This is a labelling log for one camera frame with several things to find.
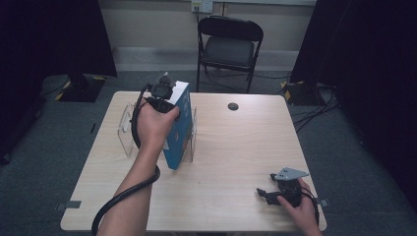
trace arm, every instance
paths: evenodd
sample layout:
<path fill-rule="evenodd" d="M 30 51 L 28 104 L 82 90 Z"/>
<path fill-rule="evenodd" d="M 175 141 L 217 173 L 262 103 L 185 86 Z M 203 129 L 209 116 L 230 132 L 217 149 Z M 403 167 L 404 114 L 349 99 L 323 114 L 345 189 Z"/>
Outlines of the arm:
<path fill-rule="evenodd" d="M 115 195 L 153 175 L 165 138 L 178 113 L 178 107 L 167 114 L 153 110 L 149 104 L 142 107 L 138 118 L 141 148 L 132 168 Z M 151 186 L 148 186 L 114 206 L 103 217 L 98 235 L 145 235 L 149 216 L 150 192 Z"/>
<path fill-rule="evenodd" d="M 301 187 L 310 190 L 301 178 L 298 179 Z M 301 204 L 298 207 L 293 207 L 285 198 L 278 196 L 278 201 L 288 211 L 295 224 L 307 236 L 322 236 L 322 232 L 316 222 L 313 203 L 309 198 L 303 195 L 301 197 Z"/>

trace black folding chair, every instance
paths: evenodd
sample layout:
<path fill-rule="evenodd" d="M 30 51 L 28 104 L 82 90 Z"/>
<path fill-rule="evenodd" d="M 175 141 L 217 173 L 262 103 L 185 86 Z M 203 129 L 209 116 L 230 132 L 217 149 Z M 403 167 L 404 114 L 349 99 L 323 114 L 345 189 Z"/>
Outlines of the black folding chair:
<path fill-rule="evenodd" d="M 251 88 L 258 54 L 264 39 L 264 31 L 251 21 L 210 16 L 199 21 L 199 59 L 197 69 L 197 91 L 200 84 L 200 69 L 207 67 L 247 72 Z M 208 39 L 204 44 L 203 35 Z"/>

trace wooden table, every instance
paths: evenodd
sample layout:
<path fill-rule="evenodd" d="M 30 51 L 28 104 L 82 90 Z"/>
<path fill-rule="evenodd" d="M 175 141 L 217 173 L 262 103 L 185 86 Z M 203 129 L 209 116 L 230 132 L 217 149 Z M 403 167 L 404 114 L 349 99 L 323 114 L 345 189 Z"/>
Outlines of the wooden table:
<path fill-rule="evenodd" d="M 64 230 L 90 230 L 98 210 L 114 195 L 134 159 L 126 156 L 117 129 L 138 92 L 118 91 L 104 117 L 71 201 Z M 228 104 L 239 109 L 232 111 Z M 191 93 L 197 107 L 193 162 L 178 170 L 158 161 L 148 231 L 273 232 L 296 226 L 281 206 L 269 206 L 256 189 L 276 192 L 269 178 L 283 167 L 309 172 L 286 103 L 278 95 Z M 304 180 L 316 196 L 311 176 Z M 320 228 L 327 223 L 321 213 Z"/>

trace gray carpet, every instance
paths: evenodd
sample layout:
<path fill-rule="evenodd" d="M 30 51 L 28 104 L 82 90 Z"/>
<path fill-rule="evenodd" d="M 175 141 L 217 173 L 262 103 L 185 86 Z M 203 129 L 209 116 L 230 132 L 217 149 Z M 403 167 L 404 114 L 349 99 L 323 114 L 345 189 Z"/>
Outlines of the gray carpet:
<path fill-rule="evenodd" d="M 0 235 L 89 235 L 61 230 L 63 212 L 55 208 L 71 198 L 113 93 L 140 90 L 162 74 L 119 72 L 119 78 L 107 80 L 95 103 L 54 101 L 59 90 L 47 94 L 42 115 L 11 152 L 11 163 L 0 166 Z M 174 80 L 191 82 L 191 90 L 195 90 L 196 72 L 169 75 Z M 277 94 L 279 83 L 285 80 L 254 77 L 251 93 Z M 43 92 L 59 88 L 65 81 L 66 76 L 47 78 Z M 244 77 L 212 77 L 204 82 L 245 87 Z M 203 84 L 200 91 L 235 92 L 235 89 Z M 330 98 L 329 90 L 323 90 L 323 94 Z M 296 114 L 316 107 L 288 108 L 297 121 L 303 114 Z M 328 221 L 325 235 L 417 234 L 415 211 L 384 167 L 361 146 L 355 126 L 340 108 L 313 119 L 298 132 L 298 137 L 318 194 L 330 203 L 324 208 Z"/>

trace transparent plastic stand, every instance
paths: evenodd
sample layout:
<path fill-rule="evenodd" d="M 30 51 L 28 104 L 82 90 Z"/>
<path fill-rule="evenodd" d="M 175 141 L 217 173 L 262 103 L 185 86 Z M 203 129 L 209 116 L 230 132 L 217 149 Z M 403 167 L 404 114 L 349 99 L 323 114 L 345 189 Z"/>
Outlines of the transparent plastic stand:
<path fill-rule="evenodd" d="M 123 115 L 120 119 L 119 128 L 117 130 L 117 135 L 119 140 L 122 143 L 123 149 L 126 152 L 127 157 L 136 158 L 138 155 L 139 149 L 135 144 L 135 141 L 132 137 L 132 117 L 135 105 L 128 103 L 123 112 Z M 197 107 L 192 108 L 192 122 L 193 128 L 191 134 L 189 135 L 187 147 L 184 150 L 182 161 L 193 162 L 194 158 L 194 149 L 196 147 L 196 135 L 197 135 Z"/>

